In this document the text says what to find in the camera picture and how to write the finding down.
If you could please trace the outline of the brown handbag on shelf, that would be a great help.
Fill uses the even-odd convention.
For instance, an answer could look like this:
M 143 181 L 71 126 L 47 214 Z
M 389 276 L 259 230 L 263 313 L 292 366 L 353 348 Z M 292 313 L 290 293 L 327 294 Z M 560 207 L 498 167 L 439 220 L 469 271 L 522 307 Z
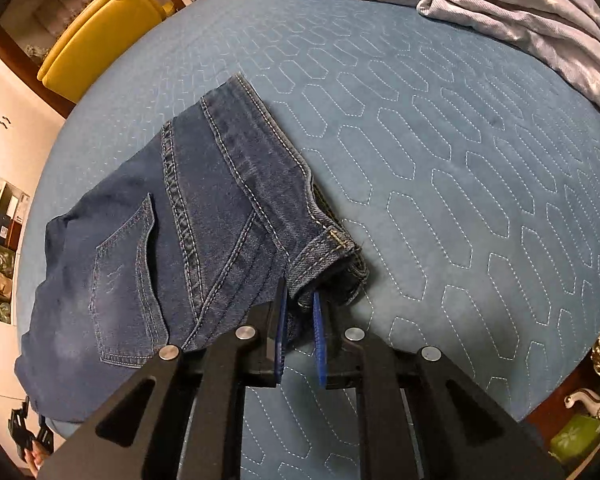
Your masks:
M 0 272 L 0 301 L 12 300 L 12 279 Z

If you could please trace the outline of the dark blue denim jeans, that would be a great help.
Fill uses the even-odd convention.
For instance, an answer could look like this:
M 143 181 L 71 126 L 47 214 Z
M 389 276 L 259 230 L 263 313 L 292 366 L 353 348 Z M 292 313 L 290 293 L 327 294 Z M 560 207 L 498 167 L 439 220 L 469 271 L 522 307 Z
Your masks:
M 355 300 L 361 249 L 239 74 L 47 223 L 15 373 L 38 414 L 78 424 L 162 347 L 198 350 L 285 284 L 289 331 L 314 297 Z

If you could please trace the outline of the white built-in wardrobe unit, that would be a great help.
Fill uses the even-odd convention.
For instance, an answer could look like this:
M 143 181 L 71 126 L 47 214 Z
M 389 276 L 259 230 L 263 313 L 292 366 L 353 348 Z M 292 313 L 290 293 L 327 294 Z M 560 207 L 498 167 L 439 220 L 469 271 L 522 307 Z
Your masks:
M 0 59 L 0 245 L 20 256 L 29 208 L 43 167 L 65 119 Z M 0 300 L 0 445 L 18 467 L 7 424 L 26 394 L 14 373 L 19 356 L 17 300 Z

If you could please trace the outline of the blue quilted bed mattress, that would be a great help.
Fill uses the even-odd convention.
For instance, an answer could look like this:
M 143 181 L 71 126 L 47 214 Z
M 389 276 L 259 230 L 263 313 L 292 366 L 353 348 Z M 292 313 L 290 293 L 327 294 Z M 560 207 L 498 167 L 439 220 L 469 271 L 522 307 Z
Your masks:
M 524 428 L 600 334 L 600 111 L 532 56 L 394 4 L 202 0 L 134 44 L 46 162 L 22 336 L 47 223 L 236 74 L 360 246 L 360 293 L 325 301 L 393 348 L 439 348 Z M 356 394 L 318 381 L 313 300 L 291 335 L 288 292 L 282 379 L 246 390 L 237 479 L 363 479 Z

